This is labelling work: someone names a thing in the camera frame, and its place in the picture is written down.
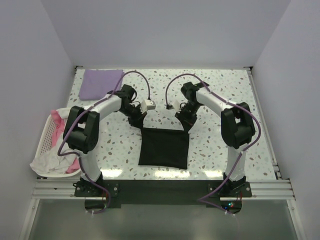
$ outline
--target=white tabletop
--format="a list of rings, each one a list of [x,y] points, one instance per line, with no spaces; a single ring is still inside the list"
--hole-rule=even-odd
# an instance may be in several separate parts
[[[140,69],[151,87],[151,99],[156,109],[150,110],[144,119],[146,128],[183,130],[175,118],[175,110],[166,110],[165,88],[169,81],[182,73],[196,74],[210,84],[217,94],[237,103],[246,102],[251,112],[260,121],[257,104],[254,99],[246,70],[210,70],[210,69]],[[78,69],[67,106],[86,106],[95,101],[79,100],[84,69]],[[177,99],[180,103],[186,99],[180,92],[182,84],[197,83],[191,76],[181,77],[171,84],[168,91],[169,102]],[[146,83],[134,73],[124,77],[122,84],[131,85],[138,93],[137,101],[148,97]],[[198,120],[189,131],[188,169],[176,169],[162,166],[139,166],[141,150],[140,129],[131,127],[127,117],[120,112],[107,116],[100,122],[99,142],[94,156],[103,173],[104,179],[119,180],[216,180],[223,178],[227,166],[227,148],[221,137],[221,119],[210,109],[202,106],[197,112]],[[248,180],[275,180],[272,156],[268,150],[265,134],[262,132],[259,142],[246,154],[245,174]]]

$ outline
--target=laundry basket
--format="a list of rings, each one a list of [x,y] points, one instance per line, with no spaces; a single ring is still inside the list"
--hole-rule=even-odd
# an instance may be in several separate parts
[[[48,117],[48,119],[46,120],[38,148],[36,149],[35,158],[41,156],[46,151],[49,151],[51,149],[52,133],[54,132],[55,129],[56,129],[56,124],[50,115]],[[74,175],[77,175],[80,172],[81,172],[81,170],[78,169],[77,171],[74,171],[72,173],[66,173],[66,174],[40,173],[40,172],[36,172],[36,174],[38,174],[41,177],[46,177],[46,178],[67,178],[67,177],[72,177]]]

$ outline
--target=gray wall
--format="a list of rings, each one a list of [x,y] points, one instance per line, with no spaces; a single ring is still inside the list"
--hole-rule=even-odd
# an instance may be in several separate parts
[[[0,239],[18,239],[34,158],[51,109],[64,106],[72,64],[39,0],[0,3]]]
[[[41,0],[71,60],[107,67],[253,66],[290,0]]]
[[[292,0],[253,68],[280,170],[310,240],[320,239],[320,1]]]

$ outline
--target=purple towel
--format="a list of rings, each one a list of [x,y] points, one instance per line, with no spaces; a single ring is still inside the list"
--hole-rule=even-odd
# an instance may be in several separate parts
[[[80,100],[100,100],[115,89],[123,70],[85,70],[79,91]],[[121,88],[122,80],[116,90]]]

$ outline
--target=purple cable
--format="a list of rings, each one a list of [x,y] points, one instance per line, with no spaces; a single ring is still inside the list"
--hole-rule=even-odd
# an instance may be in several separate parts
[[[211,91],[210,88],[205,84],[205,82],[202,81],[202,79],[201,79],[200,77],[198,77],[197,75],[195,75],[195,74],[192,74],[192,73],[183,73],[183,74],[180,74],[180,75],[174,77],[174,78],[169,82],[169,84],[167,85],[167,87],[166,87],[166,89],[165,89],[165,103],[166,103],[167,106],[169,105],[169,103],[168,103],[168,88],[169,88],[169,86],[171,85],[171,83],[172,83],[173,81],[175,81],[176,79],[178,79],[178,78],[180,78],[180,77],[182,77],[182,76],[192,76],[192,77],[198,79],[198,80],[202,83],[202,85],[205,87],[205,89],[208,90],[208,92],[209,92],[210,94],[212,94],[213,96],[215,96],[216,98],[218,98],[219,100],[221,100],[222,102],[224,102],[225,104],[230,105],[230,106],[235,107],[235,108],[238,108],[238,109],[246,112],[247,114],[250,115],[250,117],[253,118],[253,120],[255,121],[255,123],[256,123],[256,125],[257,125],[257,127],[258,127],[258,136],[256,137],[256,139],[255,139],[252,143],[250,143],[248,146],[246,146],[246,147],[242,150],[242,152],[245,152],[246,150],[248,150],[252,145],[254,145],[254,144],[260,139],[260,137],[261,137],[261,126],[260,126],[260,123],[259,123],[258,119],[257,119],[250,111],[248,111],[247,109],[245,109],[245,108],[243,108],[243,107],[241,107],[241,106],[239,106],[239,105],[236,105],[236,104],[234,104],[234,103],[228,102],[228,101],[225,100],[224,98],[220,97],[218,94],[216,94],[216,93],[214,93],[213,91]],[[238,162],[240,161],[240,158],[241,158],[241,156],[242,156],[242,152],[241,152],[241,153],[239,154],[239,156],[237,157],[237,159],[236,159],[236,161],[235,161],[235,163],[234,163],[231,171],[229,172],[228,176],[226,176],[225,180],[223,180],[223,182],[222,182],[214,191],[212,191],[212,192],[210,192],[209,194],[207,194],[207,195],[199,198],[199,199],[198,199],[199,202],[206,203],[206,204],[210,204],[210,205],[212,205],[212,206],[214,206],[214,207],[217,207],[217,205],[215,205],[214,203],[209,202],[209,201],[204,201],[204,199],[206,199],[206,198],[210,197],[211,195],[215,194],[219,189],[222,188],[223,185],[226,184],[226,182],[229,180],[231,174],[232,174],[233,171],[235,170]]]
[[[105,211],[105,209],[107,209],[107,208],[110,206],[110,203],[111,203],[111,195],[110,195],[109,191],[108,191],[106,188],[104,188],[104,187],[96,184],[96,183],[88,176],[88,174],[85,172],[85,170],[84,170],[84,168],[83,168],[81,155],[80,155],[78,152],[76,152],[76,151],[69,151],[69,152],[61,153],[61,151],[62,151],[62,148],[64,147],[64,145],[66,144],[66,142],[67,142],[67,140],[68,140],[71,132],[73,131],[73,129],[75,128],[75,126],[78,124],[78,122],[79,122],[79,120],[82,118],[82,116],[85,115],[85,114],[86,114],[87,112],[89,112],[90,110],[92,110],[92,109],[93,109],[94,107],[96,107],[97,105],[99,105],[99,104],[101,104],[101,103],[109,100],[109,99],[115,94],[115,92],[116,92],[116,90],[117,90],[117,88],[118,88],[121,80],[124,78],[124,76],[126,76],[126,75],[128,75],[128,74],[131,74],[131,73],[139,74],[139,75],[141,75],[141,76],[144,78],[144,80],[145,80],[145,82],[146,82],[146,84],[147,84],[147,87],[148,87],[148,99],[150,99],[150,86],[149,86],[149,83],[148,83],[148,80],[146,79],[146,77],[145,77],[141,72],[138,72],[138,71],[135,71],[135,70],[133,70],[133,71],[127,71],[127,72],[126,72],[125,74],[123,74],[122,77],[119,79],[119,81],[117,82],[117,84],[116,84],[115,88],[113,89],[112,93],[111,93],[108,97],[103,98],[103,99],[97,101],[93,106],[90,106],[88,109],[84,110],[84,111],[74,120],[73,124],[71,125],[69,131],[66,133],[66,135],[65,135],[65,137],[64,137],[64,139],[63,139],[63,141],[62,141],[62,143],[61,143],[61,145],[60,145],[60,147],[59,147],[59,149],[58,149],[58,153],[57,153],[57,154],[58,154],[58,156],[60,156],[60,157],[66,156],[66,155],[70,155],[70,154],[75,154],[75,155],[77,155],[77,156],[78,156],[78,160],[79,160],[80,169],[81,169],[81,171],[84,173],[85,177],[89,180],[90,183],[92,183],[92,184],[93,184],[94,186],[96,186],[97,188],[103,190],[103,191],[108,195],[108,203],[107,203],[107,205],[105,206],[105,208],[103,208],[103,209],[101,209],[101,210],[99,210],[99,211],[94,211],[93,214],[102,213],[102,212]]]

